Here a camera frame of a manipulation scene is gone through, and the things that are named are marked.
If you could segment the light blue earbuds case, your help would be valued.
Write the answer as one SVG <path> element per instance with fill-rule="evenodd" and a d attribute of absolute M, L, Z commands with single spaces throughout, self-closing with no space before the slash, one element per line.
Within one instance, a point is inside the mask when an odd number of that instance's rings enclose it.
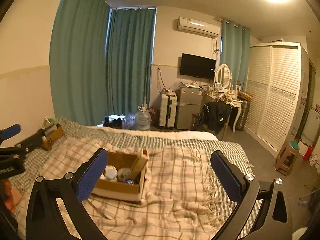
<path fill-rule="evenodd" d="M 112 165 L 107 165 L 104 171 L 104 177 L 106 180 L 117 182 L 118 171 Z"/>

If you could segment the small cardboard box with clutter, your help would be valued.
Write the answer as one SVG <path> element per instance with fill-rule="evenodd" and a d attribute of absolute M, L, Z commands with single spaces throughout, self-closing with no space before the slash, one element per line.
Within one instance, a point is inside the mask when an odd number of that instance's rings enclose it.
<path fill-rule="evenodd" d="M 45 117 L 39 131 L 42 139 L 41 147 L 47 151 L 51 150 L 53 144 L 65 135 L 62 125 L 55 118 Z"/>

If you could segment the red bottle on floor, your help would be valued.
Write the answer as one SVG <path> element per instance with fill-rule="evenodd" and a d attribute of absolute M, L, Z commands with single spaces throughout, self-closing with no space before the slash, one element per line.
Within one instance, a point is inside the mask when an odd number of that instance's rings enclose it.
<path fill-rule="evenodd" d="M 303 160 L 304 160 L 304 161 L 309 160 L 309 158 L 310 158 L 311 155 L 312 155 L 313 150 L 314 150 L 314 148 L 313 148 L 312 146 L 309 146 L 309 147 L 308 147 L 306 153 L 305 153 L 304 156 L 303 156 Z"/>

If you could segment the open brown cardboard box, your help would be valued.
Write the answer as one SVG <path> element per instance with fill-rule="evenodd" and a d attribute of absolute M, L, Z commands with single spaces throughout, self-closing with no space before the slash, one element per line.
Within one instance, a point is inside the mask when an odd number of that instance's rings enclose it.
<path fill-rule="evenodd" d="M 107 165 L 117 169 L 117 182 L 106 180 L 104 170 L 92 193 L 104 198 L 140 202 L 148 162 L 149 153 L 145 149 L 137 150 L 133 154 L 108 152 Z"/>

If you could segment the teal curtain left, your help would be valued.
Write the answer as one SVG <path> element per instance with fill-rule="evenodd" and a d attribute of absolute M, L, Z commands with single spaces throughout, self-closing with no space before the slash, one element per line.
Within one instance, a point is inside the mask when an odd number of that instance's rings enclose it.
<path fill-rule="evenodd" d="M 106 114 L 106 38 L 110 7 L 105 0 L 61 0 L 50 42 L 54 113 L 86 126 Z"/>

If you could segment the teal curtain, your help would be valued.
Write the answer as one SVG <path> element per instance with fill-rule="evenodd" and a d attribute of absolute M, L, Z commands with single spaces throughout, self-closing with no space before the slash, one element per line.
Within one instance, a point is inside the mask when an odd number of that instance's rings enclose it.
<path fill-rule="evenodd" d="M 106 49 L 106 114 L 136 113 L 150 99 L 155 8 L 112 11 Z"/>
<path fill-rule="evenodd" d="M 229 20 L 223 20 L 221 26 L 220 64 L 226 64 L 233 73 L 232 84 L 240 82 L 242 90 L 246 88 L 250 60 L 251 30 Z"/>
<path fill-rule="evenodd" d="M 54 113 L 86 126 L 106 114 L 106 38 L 110 7 L 105 0 L 61 0 L 50 42 Z"/>

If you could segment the dark green suitcase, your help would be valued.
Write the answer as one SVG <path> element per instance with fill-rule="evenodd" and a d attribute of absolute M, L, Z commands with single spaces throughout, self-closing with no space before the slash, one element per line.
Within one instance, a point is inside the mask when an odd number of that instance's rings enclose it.
<path fill-rule="evenodd" d="M 238 130 L 238 131 L 244 130 L 250 106 L 251 106 L 250 101 L 243 100 L 243 102 L 241 103 L 241 111 L 239 112 L 239 117 L 235 123 L 236 130 Z"/>

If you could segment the crumpled clear water bottle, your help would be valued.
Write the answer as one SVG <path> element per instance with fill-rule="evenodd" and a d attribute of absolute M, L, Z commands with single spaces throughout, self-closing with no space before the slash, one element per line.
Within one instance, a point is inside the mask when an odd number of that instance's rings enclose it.
<path fill-rule="evenodd" d="M 125 115 L 125 117 L 122 119 L 122 122 L 121 122 L 122 129 L 135 130 L 135 127 L 136 127 L 135 120 L 136 120 L 135 114 L 129 113 Z"/>

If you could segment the chair with black jacket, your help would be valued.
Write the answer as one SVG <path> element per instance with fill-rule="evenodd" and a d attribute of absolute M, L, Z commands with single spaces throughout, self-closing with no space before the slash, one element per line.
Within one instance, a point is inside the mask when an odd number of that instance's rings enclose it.
<path fill-rule="evenodd" d="M 231 106 L 224 102 L 205 103 L 200 113 L 193 114 L 190 129 L 209 132 L 215 136 L 223 131 L 223 138 L 231 112 Z"/>

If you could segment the large clear water jug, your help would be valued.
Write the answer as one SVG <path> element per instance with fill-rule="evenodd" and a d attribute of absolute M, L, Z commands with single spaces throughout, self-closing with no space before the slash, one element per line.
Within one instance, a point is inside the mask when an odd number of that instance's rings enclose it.
<path fill-rule="evenodd" d="M 143 103 L 138 107 L 138 112 L 135 114 L 136 129 L 140 131 L 147 131 L 151 126 L 151 115 L 148 111 L 148 106 Z"/>

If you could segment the teal curtain middle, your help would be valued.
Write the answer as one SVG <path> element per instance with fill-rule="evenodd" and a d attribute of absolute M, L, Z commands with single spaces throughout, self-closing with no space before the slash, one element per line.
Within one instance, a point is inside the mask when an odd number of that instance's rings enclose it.
<path fill-rule="evenodd" d="M 150 99 L 155 8 L 112 11 L 106 49 L 106 114 L 136 113 Z"/>

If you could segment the silver mini fridge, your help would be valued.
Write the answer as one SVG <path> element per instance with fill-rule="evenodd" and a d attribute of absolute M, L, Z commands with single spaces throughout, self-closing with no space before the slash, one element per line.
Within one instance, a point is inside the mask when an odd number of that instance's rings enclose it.
<path fill-rule="evenodd" d="M 202 91 L 195 87 L 181 87 L 177 91 L 177 113 L 175 126 L 177 129 L 189 129 L 193 114 L 200 111 Z"/>

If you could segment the white louvered wardrobe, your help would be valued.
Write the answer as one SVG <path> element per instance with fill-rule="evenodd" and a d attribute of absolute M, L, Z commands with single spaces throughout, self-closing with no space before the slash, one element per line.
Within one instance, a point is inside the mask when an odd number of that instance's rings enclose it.
<path fill-rule="evenodd" d="M 252 96 L 245 130 L 274 157 L 290 136 L 308 90 L 309 57 L 300 43 L 251 46 L 246 92 Z"/>

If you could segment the white suitcase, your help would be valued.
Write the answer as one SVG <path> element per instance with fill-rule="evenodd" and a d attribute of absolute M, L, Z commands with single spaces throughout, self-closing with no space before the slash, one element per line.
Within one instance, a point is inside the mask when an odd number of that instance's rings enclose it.
<path fill-rule="evenodd" d="M 175 92 L 161 94 L 159 126 L 171 128 L 175 126 L 177 96 Z"/>

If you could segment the oval white vanity mirror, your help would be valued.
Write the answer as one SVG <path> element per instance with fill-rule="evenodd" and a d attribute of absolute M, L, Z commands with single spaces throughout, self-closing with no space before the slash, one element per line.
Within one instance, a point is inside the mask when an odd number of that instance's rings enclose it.
<path fill-rule="evenodd" d="M 232 81 L 232 72 L 227 64 L 221 64 L 215 71 L 214 85 L 221 89 L 228 89 Z"/>

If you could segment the teal curtain right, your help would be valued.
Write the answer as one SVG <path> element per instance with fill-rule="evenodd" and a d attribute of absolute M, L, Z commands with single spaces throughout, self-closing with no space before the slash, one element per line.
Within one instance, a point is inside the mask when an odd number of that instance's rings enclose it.
<path fill-rule="evenodd" d="M 246 88 L 250 60 L 251 30 L 229 20 L 223 20 L 221 26 L 220 64 L 226 64 L 233 73 L 232 84 L 240 82 L 242 90 Z"/>

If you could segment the white air conditioner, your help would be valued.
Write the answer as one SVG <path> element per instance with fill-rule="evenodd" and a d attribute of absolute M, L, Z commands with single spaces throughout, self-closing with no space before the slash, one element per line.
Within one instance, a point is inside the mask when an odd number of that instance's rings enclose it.
<path fill-rule="evenodd" d="M 177 29 L 180 31 L 212 38 L 218 37 L 220 32 L 220 28 L 217 25 L 181 16 L 178 18 Z"/>

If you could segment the black wall television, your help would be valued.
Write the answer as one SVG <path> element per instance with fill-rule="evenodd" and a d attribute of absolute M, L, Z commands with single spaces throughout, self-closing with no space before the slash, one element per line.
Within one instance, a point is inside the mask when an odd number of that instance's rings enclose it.
<path fill-rule="evenodd" d="M 212 80 L 216 60 L 191 54 L 182 54 L 180 74 Z"/>

